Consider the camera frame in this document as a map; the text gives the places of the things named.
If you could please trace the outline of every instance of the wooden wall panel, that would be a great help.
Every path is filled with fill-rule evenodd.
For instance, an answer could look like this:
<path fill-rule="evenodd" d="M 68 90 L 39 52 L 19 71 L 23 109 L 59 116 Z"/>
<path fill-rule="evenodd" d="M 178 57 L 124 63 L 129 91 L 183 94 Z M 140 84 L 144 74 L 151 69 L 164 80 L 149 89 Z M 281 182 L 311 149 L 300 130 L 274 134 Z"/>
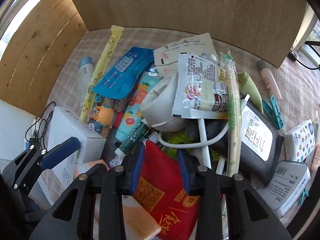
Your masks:
<path fill-rule="evenodd" d="M 23 110 L 36 116 L 41 115 L 63 65 L 86 32 L 87 28 L 77 13 L 44 55 L 29 88 L 28 100 L 25 101 Z"/>
<path fill-rule="evenodd" d="M 108 0 L 73 0 L 81 10 L 81 17 L 88 30 L 110 28 L 113 22 Z"/>
<path fill-rule="evenodd" d="M 0 60 L 0 99 L 40 116 L 60 70 L 86 31 L 72 0 L 41 0 Z"/>
<path fill-rule="evenodd" d="M 23 108 L 25 100 L 28 99 L 28 89 L 26 88 L 29 88 L 42 58 L 59 31 L 76 13 L 77 10 L 72 0 L 63 0 L 33 33 L 32 38 L 20 55 L 9 85 L 6 99 L 9 104 Z"/>
<path fill-rule="evenodd" d="M 7 92 L 18 60 L 39 25 L 62 0 L 41 0 L 28 14 L 12 36 L 0 61 L 0 99 L 7 100 Z"/>
<path fill-rule="evenodd" d="M 243 48 L 279 67 L 299 31 L 305 0 L 73 0 L 89 30 L 158 27 Z"/>

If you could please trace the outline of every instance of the beige tube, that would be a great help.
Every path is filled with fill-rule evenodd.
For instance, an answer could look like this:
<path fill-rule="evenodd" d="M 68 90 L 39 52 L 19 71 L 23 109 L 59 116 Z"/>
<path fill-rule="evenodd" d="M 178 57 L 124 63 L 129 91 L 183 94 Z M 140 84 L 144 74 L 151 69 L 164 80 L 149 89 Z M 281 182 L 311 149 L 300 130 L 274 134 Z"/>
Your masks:
<path fill-rule="evenodd" d="M 320 164 L 320 144 L 317 144 L 317 148 L 315 150 L 315 153 L 313 154 L 313 161 L 311 164 L 311 179 L 313 179 L 315 173 L 318 170 Z"/>
<path fill-rule="evenodd" d="M 277 101 L 280 101 L 282 99 L 282 96 L 272 72 L 266 67 L 264 60 L 262 59 L 258 61 L 257 66 L 261 70 L 261 77 L 264 81 L 269 95 L 274 95 Z"/>

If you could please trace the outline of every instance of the white lotion bottle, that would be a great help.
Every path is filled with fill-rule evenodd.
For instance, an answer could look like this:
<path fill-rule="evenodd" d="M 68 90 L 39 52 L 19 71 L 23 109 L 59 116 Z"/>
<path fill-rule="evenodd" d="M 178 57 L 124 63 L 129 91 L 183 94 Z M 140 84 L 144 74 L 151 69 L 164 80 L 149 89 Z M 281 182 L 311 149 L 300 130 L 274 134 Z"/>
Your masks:
<path fill-rule="evenodd" d="M 91 57 L 84 57 L 79 62 L 77 73 L 77 96 L 82 108 L 83 101 L 88 91 L 89 82 L 91 81 L 94 67 Z"/>
<path fill-rule="evenodd" d="M 261 70 L 261 77 L 264 81 L 269 95 L 274 95 L 277 101 L 280 101 L 282 99 L 282 96 L 272 72 L 266 67 L 262 59 L 258 61 L 257 66 Z"/>

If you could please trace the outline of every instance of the red envelope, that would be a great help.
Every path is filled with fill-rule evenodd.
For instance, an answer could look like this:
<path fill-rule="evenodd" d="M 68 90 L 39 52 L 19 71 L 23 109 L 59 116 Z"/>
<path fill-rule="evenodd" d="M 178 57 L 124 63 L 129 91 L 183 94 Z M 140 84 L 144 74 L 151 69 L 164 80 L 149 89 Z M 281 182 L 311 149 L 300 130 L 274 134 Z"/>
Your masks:
<path fill-rule="evenodd" d="M 178 163 L 153 142 L 146 151 L 134 197 L 155 218 L 163 240 L 187 240 L 198 218 L 199 196 L 183 189 Z"/>

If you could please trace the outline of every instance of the black charging cord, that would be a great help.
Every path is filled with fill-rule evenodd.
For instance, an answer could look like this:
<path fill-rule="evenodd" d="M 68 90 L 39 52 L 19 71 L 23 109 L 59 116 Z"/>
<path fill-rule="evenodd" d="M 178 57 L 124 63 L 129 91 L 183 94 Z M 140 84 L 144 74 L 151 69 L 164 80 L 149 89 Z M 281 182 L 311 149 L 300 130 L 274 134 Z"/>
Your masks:
<path fill-rule="evenodd" d="M 301 64 L 301 65 L 303 65 L 305 68 L 307 68 L 307 69 L 310 69 L 310 70 L 317 70 L 317 69 L 320 69 L 320 65 L 319 65 L 319 67 L 317 67 L 317 68 L 311 68 L 311 67 L 307 67 L 306 65 L 304 65 L 302 62 L 300 62 L 298 59 L 297 59 L 297 61 Z"/>
<path fill-rule="evenodd" d="M 38 129 L 38 131 L 35 133 L 34 136 L 35 136 L 35 141 L 40 144 L 41 150 L 44 150 L 44 149 L 46 150 L 46 147 L 45 147 L 45 145 L 44 145 L 44 136 L 45 136 L 45 134 L 47 133 L 48 125 L 49 125 L 49 123 L 50 123 L 50 121 L 51 121 L 51 119 L 52 119 L 53 110 L 50 111 L 47 119 L 43 118 L 43 116 L 44 116 L 45 112 L 47 111 L 47 109 L 49 108 L 49 106 L 51 106 L 51 105 L 56 106 L 57 104 L 56 104 L 56 102 L 54 102 L 54 101 L 52 101 L 51 103 L 49 103 L 49 104 L 46 106 L 46 108 L 44 109 L 41 117 L 40 117 L 38 120 L 36 120 L 36 122 L 35 122 L 33 125 L 31 125 L 31 126 L 28 128 L 28 130 L 26 131 L 26 133 L 25 133 L 25 138 L 26 138 L 27 142 L 31 142 L 31 143 L 32 143 L 33 141 L 29 141 L 29 140 L 27 139 L 27 133 L 28 133 L 28 131 L 29 131 L 33 126 L 35 126 L 35 125 L 40 121 L 39 129 Z M 42 131 L 42 133 L 41 133 L 41 135 L 40 135 L 40 137 L 39 137 L 39 131 L 40 131 L 40 129 L 41 129 L 41 124 L 42 124 L 42 122 L 44 122 L 44 129 L 43 129 L 43 131 Z"/>
<path fill-rule="evenodd" d="M 301 65 L 303 65 L 303 66 L 304 66 L 305 68 L 307 68 L 307 69 L 310 69 L 310 70 L 320 69 L 320 65 L 319 65 L 319 67 L 317 67 L 317 68 L 311 68 L 311 67 L 307 67 L 306 65 L 304 65 L 302 62 L 300 62 L 300 61 L 297 59 L 297 54 L 296 54 L 294 51 L 292 51 L 292 50 L 289 51 L 289 53 L 288 53 L 288 58 L 291 59 L 293 62 L 298 61 Z"/>

